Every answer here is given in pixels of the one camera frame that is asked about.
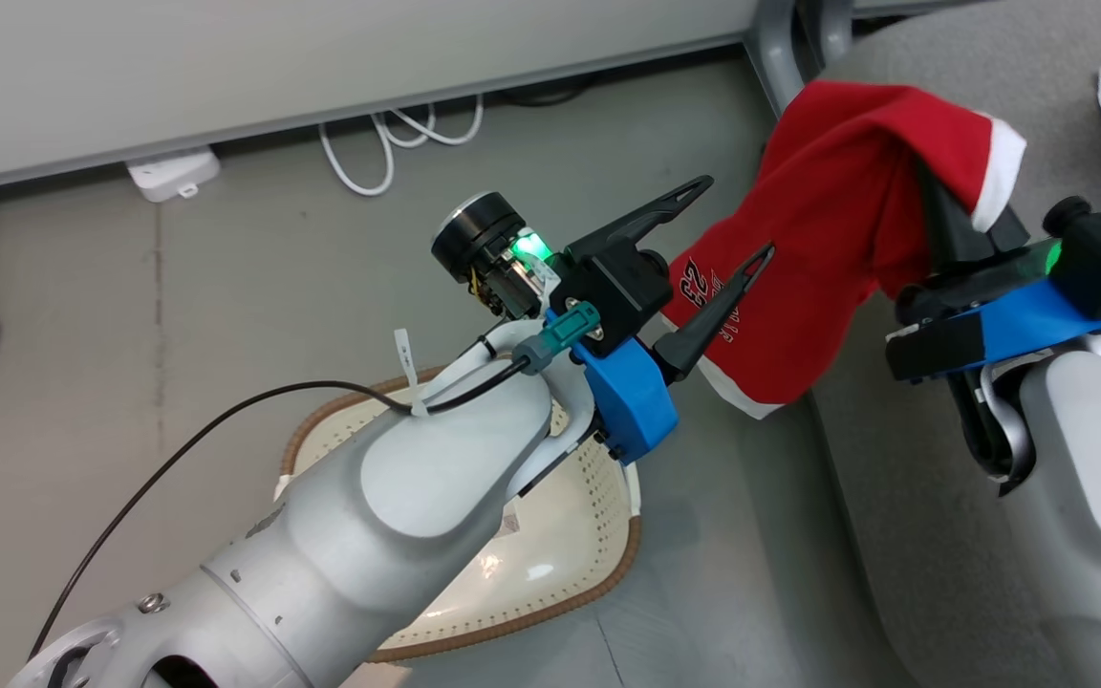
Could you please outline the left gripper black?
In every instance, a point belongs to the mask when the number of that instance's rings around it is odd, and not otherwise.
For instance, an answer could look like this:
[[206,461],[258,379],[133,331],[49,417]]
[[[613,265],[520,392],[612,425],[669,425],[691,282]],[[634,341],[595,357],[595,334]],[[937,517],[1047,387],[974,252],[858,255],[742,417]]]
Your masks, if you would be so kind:
[[[676,221],[713,183],[711,175],[696,176],[560,251],[550,249],[501,193],[481,193],[445,219],[430,253],[495,316],[536,319],[589,302],[600,323],[584,345],[587,352],[606,357],[671,301],[667,262],[637,241],[661,223]],[[774,254],[773,243],[761,247],[689,321],[652,345],[667,386],[699,365]]]

